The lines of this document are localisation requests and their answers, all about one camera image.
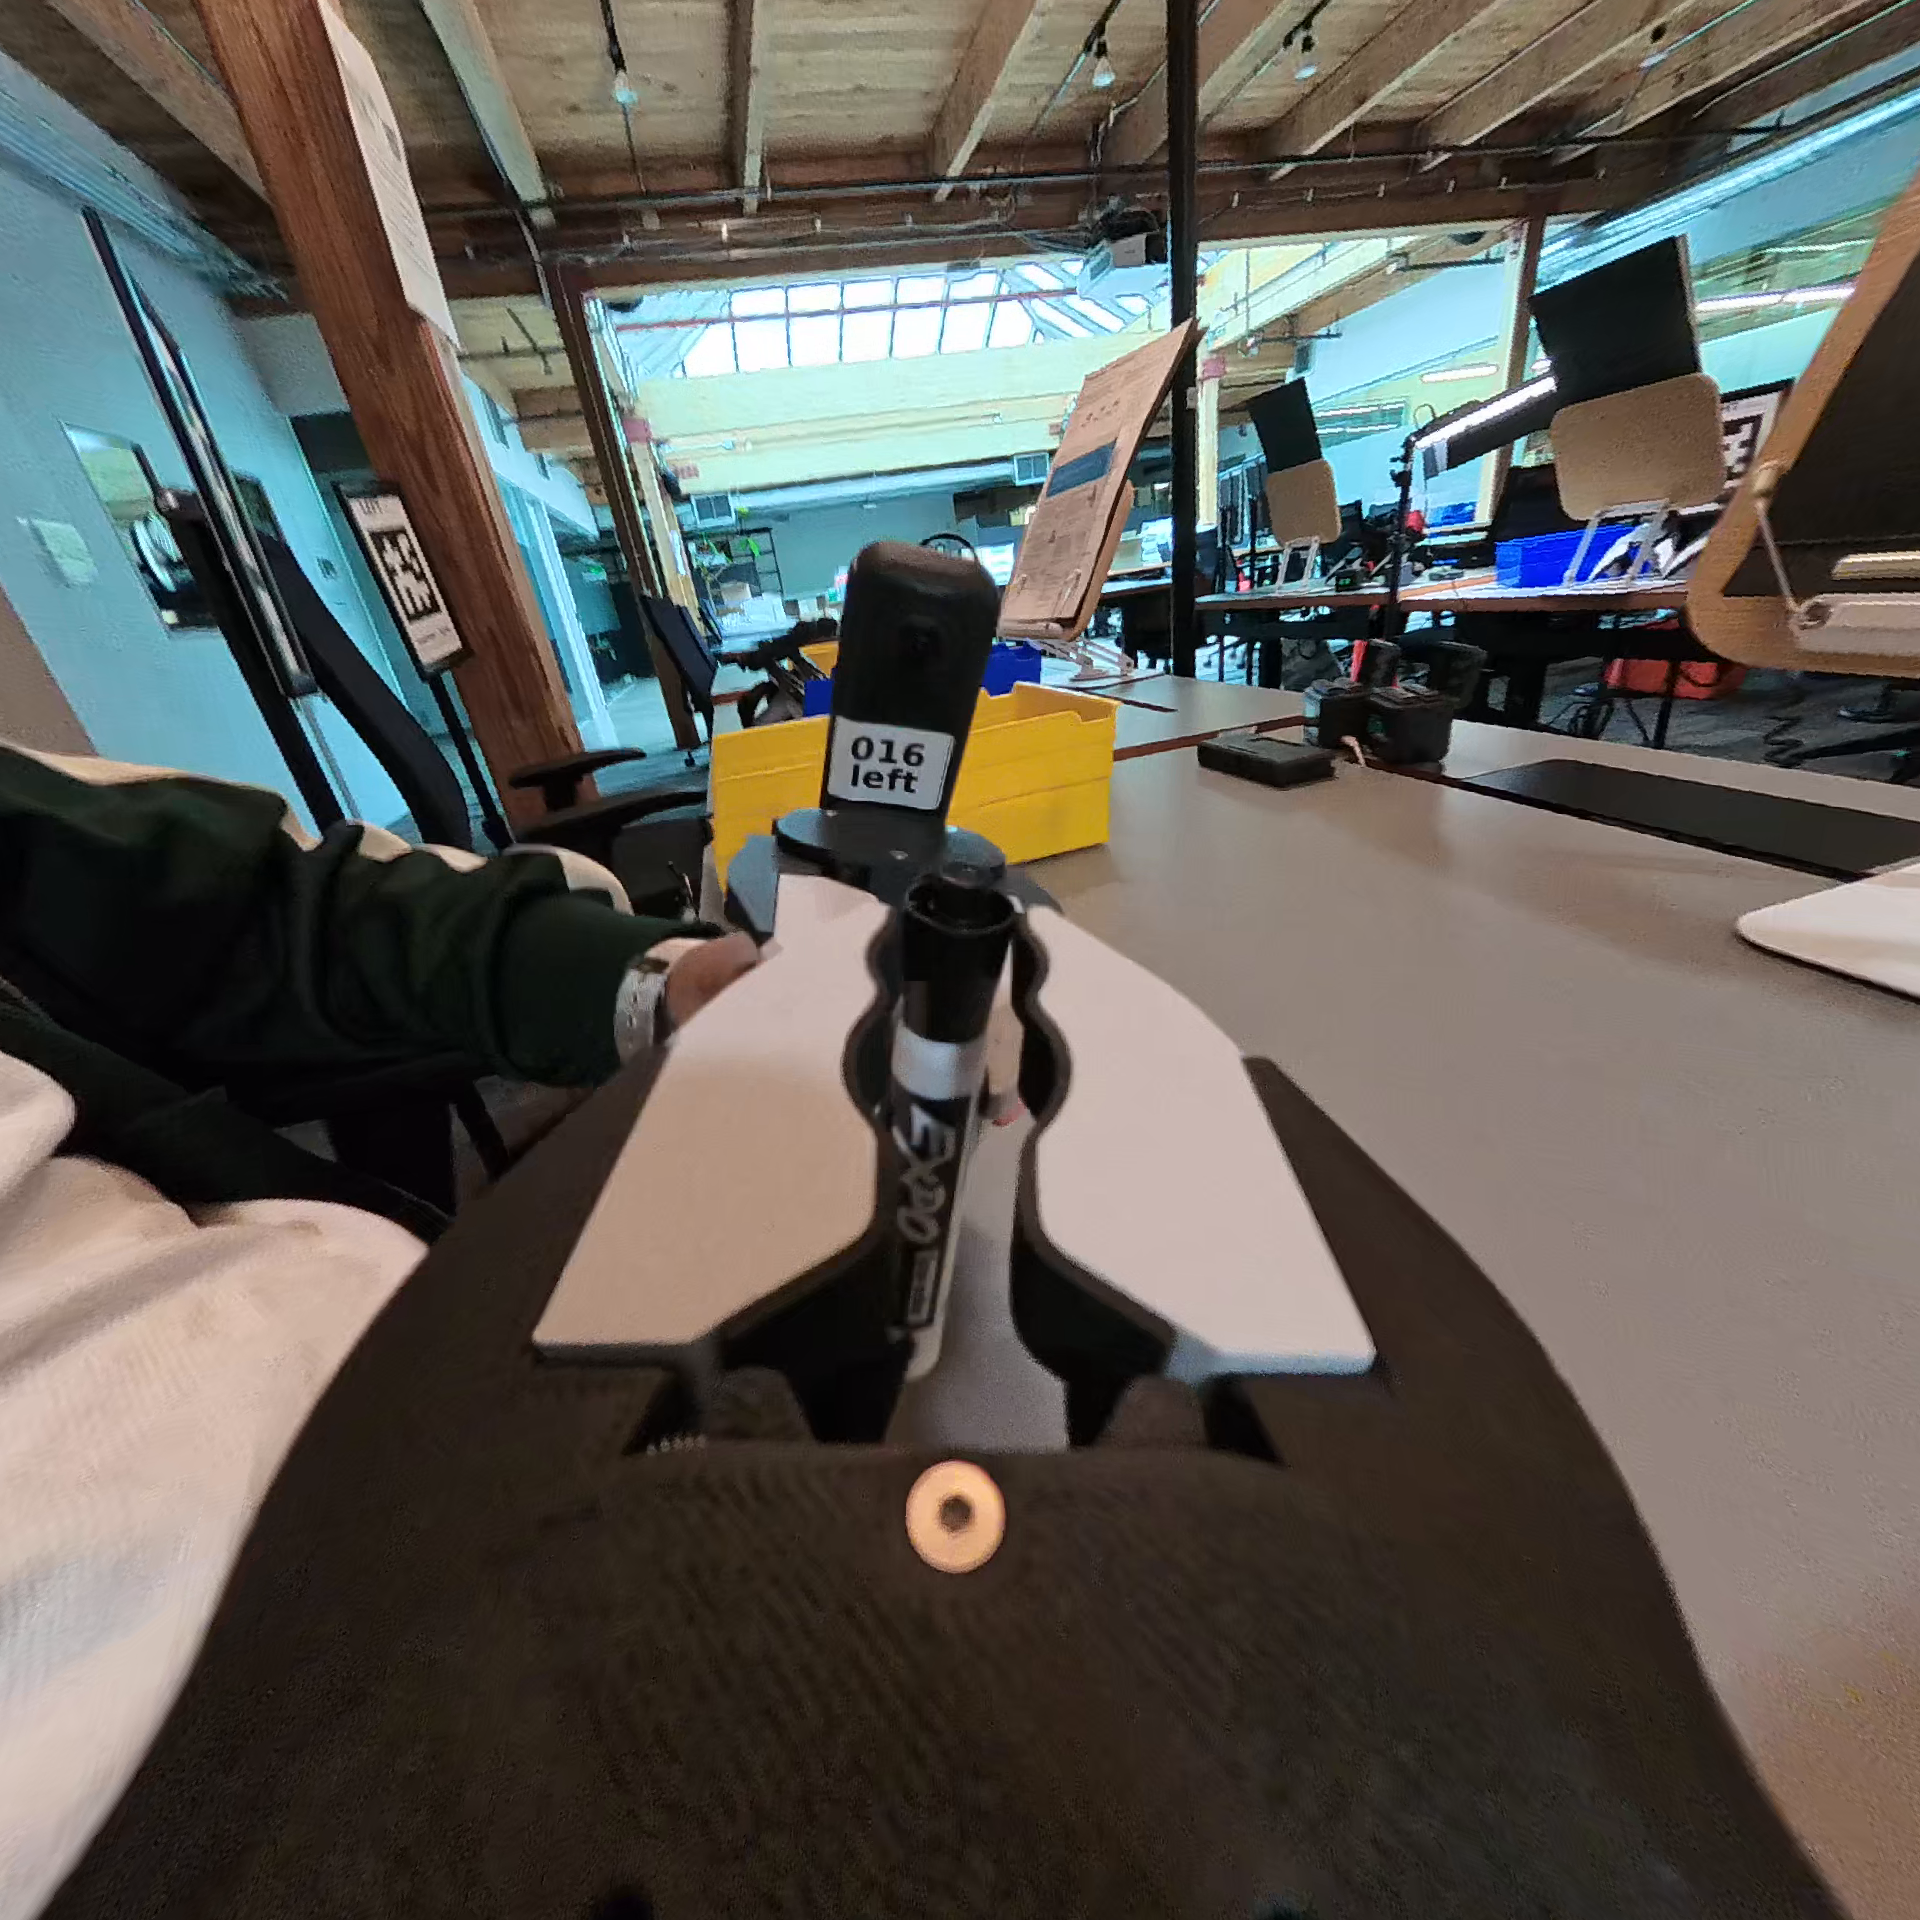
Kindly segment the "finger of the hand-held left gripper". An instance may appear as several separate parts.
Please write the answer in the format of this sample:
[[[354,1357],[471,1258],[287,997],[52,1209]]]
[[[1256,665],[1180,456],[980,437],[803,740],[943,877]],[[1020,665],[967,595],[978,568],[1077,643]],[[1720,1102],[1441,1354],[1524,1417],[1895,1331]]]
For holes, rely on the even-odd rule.
[[[763,960],[866,964],[887,930],[889,908],[875,896],[818,874],[779,874]]]

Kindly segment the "black dry erase marker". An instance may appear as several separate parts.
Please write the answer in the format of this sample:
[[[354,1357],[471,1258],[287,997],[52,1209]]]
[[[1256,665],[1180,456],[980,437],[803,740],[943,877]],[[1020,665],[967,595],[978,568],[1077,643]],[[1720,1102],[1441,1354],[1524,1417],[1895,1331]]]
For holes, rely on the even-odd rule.
[[[898,915],[885,1118],[897,1152],[893,1331],[908,1382],[933,1372],[945,1345],[992,1008],[1018,924],[1002,882],[994,862],[948,857],[908,888]]]

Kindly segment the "yellow plastic bin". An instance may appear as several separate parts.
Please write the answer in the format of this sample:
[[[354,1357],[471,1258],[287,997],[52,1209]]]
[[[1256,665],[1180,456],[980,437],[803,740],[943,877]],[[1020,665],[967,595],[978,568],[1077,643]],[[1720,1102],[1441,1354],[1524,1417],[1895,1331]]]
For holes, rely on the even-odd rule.
[[[948,821],[1012,865],[1103,845],[1111,834],[1117,707],[1024,681],[980,693]],[[712,862],[717,880],[748,838],[818,801],[828,718],[722,734],[712,745]]]

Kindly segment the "person's left forearm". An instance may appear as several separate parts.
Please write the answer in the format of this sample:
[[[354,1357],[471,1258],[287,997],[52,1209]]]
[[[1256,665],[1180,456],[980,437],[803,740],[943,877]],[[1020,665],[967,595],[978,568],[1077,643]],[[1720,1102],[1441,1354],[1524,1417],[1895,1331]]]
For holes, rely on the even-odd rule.
[[[594,1089],[661,1035],[714,937],[578,888],[563,854],[453,857],[271,790],[3,755],[12,1006],[191,1089],[458,1064]]]

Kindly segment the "grey desk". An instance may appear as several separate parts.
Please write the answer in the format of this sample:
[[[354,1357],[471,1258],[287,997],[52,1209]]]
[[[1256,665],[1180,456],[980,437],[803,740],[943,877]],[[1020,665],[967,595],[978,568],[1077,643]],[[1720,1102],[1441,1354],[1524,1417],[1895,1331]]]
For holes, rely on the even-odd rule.
[[[1296,712],[1129,686],[1111,838],[1043,882],[1499,1285],[1789,1825],[1849,1913],[1915,1915],[1915,1003],[1739,940],[1809,875],[1450,779],[1197,765]]]

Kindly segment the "black desk mat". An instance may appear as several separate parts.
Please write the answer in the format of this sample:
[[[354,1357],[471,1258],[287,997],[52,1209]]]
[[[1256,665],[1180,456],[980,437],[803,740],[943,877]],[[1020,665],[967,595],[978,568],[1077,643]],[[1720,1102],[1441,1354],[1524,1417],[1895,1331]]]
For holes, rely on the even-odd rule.
[[[1919,860],[1915,821],[1601,761],[1540,760],[1466,774],[1457,784],[1823,880],[1864,880]]]

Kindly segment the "person's left hand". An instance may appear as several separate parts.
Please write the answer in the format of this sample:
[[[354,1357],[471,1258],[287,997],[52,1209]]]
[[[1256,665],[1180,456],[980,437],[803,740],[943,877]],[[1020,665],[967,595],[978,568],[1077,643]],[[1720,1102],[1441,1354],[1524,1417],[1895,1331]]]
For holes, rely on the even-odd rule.
[[[679,1034],[717,995],[757,969],[761,949],[743,930],[696,940],[663,974],[658,1022],[663,1034]]]

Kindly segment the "black metal pole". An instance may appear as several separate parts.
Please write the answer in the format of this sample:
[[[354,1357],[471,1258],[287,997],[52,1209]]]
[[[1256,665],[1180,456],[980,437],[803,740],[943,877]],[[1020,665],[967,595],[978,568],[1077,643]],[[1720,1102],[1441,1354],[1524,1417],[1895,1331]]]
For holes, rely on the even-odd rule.
[[[1193,678],[1197,652],[1197,5],[1165,5],[1169,300],[1181,337],[1171,404],[1171,673]]]

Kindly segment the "framed marker poster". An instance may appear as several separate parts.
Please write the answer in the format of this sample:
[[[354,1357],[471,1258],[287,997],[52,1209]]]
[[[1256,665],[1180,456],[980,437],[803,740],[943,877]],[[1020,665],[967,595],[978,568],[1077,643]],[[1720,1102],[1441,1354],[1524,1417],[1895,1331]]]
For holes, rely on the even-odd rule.
[[[347,483],[333,491],[418,677],[434,681],[467,660],[465,636],[402,496]]]

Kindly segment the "person's dark green jacket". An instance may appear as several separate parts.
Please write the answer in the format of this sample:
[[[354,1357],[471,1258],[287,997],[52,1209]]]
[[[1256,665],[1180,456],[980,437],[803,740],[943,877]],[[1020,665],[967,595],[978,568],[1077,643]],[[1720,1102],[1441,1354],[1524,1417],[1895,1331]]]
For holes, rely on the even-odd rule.
[[[184,1208],[325,1203],[437,1242],[448,1216],[377,1178],[321,1158],[233,1106],[226,1093],[180,1089],[50,1020],[3,985],[4,1054],[52,1076],[76,1104],[69,1142],[120,1165]]]

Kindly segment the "person's white shirt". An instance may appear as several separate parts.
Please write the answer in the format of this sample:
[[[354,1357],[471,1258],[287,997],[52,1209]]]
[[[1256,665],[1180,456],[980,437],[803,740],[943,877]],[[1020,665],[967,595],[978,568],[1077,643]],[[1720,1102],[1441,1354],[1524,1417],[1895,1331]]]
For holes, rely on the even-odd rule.
[[[176,1705],[332,1379],[426,1258],[295,1197],[180,1208],[3,1072],[3,1913],[39,1915]]]

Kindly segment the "white paper notice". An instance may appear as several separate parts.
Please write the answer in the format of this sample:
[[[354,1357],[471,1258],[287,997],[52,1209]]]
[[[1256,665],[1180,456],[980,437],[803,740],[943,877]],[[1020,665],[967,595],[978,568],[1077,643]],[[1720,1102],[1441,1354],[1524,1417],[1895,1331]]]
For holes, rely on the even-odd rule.
[[[448,312],[442,267],[428,237],[391,96],[377,76],[373,56],[332,2],[321,2],[321,21],[340,73],[352,134],[369,169],[375,212],[402,298],[420,323],[439,334],[447,348],[456,348],[458,328]]]

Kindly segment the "white stand base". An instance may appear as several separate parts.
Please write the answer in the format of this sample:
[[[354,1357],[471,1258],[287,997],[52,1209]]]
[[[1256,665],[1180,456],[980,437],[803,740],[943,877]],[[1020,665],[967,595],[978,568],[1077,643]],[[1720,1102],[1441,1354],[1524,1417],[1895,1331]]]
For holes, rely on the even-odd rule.
[[[1919,865],[1743,915],[1737,937],[1792,964],[1919,1002]]]

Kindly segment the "small marker poster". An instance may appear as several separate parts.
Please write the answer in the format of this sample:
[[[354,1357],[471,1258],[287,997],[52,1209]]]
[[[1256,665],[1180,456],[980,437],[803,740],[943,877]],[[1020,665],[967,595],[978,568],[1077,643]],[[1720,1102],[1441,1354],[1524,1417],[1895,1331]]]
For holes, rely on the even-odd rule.
[[[1723,481],[1720,499],[1728,500],[1745,475],[1761,460],[1761,451],[1792,393],[1792,379],[1775,379],[1720,396],[1720,437]]]

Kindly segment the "black board with wooden back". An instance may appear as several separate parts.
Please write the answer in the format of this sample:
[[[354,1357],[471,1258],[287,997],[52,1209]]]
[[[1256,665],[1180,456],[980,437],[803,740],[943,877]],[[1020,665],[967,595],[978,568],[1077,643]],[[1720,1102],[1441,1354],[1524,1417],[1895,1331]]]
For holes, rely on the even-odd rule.
[[[1713,529],[1687,624],[1728,662],[1915,681],[1915,184]]]

